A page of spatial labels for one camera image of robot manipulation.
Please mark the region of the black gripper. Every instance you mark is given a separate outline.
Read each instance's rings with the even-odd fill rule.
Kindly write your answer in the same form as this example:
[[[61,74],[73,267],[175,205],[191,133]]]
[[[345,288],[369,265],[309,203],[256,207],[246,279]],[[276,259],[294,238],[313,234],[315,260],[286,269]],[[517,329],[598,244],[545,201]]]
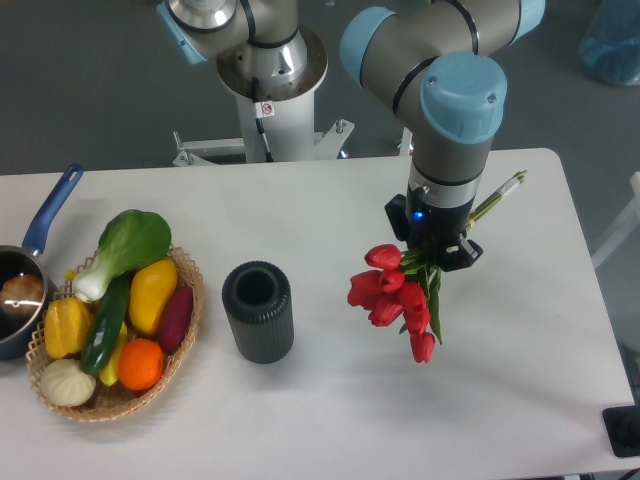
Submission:
[[[431,238],[451,239],[461,233],[473,201],[474,190],[468,186],[409,184],[407,197],[395,195],[384,211],[395,238],[413,248]],[[445,272],[469,268],[483,253],[478,243],[459,236],[439,248],[438,266]]]

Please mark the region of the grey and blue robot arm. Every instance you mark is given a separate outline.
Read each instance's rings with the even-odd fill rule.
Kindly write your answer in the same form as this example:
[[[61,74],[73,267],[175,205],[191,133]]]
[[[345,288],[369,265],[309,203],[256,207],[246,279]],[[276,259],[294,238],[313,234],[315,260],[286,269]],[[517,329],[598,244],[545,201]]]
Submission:
[[[313,156],[313,95],[328,61],[296,2],[163,1],[157,11],[188,62],[216,63],[248,161]],[[467,224],[507,93],[491,55],[544,11],[541,1],[436,1],[409,17],[370,7],[342,35],[345,70],[413,136],[407,191],[386,206],[394,234],[445,271],[482,253]]]

